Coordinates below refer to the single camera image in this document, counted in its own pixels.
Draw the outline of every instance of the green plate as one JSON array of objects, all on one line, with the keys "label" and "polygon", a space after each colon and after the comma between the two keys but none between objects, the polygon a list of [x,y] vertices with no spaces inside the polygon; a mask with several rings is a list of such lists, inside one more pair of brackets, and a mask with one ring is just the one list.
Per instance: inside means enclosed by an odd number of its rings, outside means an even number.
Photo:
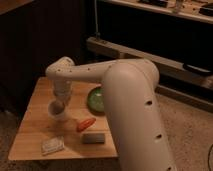
[{"label": "green plate", "polygon": [[95,112],[104,112],[101,87],[92,89],[87,97],[87,105],[90,110]]}]

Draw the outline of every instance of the white container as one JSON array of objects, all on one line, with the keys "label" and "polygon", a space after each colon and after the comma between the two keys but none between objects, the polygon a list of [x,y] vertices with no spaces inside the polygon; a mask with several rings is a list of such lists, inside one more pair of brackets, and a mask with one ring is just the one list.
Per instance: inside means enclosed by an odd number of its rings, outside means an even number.
[{"label": "white container", "polygon": [[67,121],[67,111],[64,103],[54,100],[48,106],[48,114],[56,121]]}]

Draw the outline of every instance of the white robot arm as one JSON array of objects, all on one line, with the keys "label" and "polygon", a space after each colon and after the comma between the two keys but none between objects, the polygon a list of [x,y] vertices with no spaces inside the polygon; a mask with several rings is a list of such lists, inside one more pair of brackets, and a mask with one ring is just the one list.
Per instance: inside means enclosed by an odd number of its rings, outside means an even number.
[{"label": "white robot arm", "polygon": [[123,171],[176,171],[161,121],[155,88],[159,73],[146,59],[123,59],[74,66],[63,57],[46,75],[62,103],[71,81],[101,83],[104,110]]}]

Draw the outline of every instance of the floor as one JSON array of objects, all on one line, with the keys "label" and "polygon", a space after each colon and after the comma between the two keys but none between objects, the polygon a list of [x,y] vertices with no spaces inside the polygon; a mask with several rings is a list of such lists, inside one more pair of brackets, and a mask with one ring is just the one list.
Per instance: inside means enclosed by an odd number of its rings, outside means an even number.
[{"label": "floor", "polygon": [[[178,171],[209,171],[213,113],[157,95]],[[117,158],[89,160],[8,161],[21,118],[0,113],[0,171],[120,171]],[[213,169],[213,152],[209,155]]]}]

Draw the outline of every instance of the toy carrot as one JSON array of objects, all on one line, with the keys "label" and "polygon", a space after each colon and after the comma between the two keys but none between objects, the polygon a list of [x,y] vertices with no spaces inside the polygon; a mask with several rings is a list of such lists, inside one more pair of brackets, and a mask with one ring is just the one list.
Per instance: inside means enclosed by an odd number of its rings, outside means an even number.
[{"label": "toy carrot", "polygon": [[89,118],[89,119],[86,119],[86,120],[78,123],[77,127],[76,127],[76,131],[77,132],[84,131],[85,129],[87,129],[88,127],[90,127],[92,124],[94,124],[95,121],[96,121],[96,118]]}]

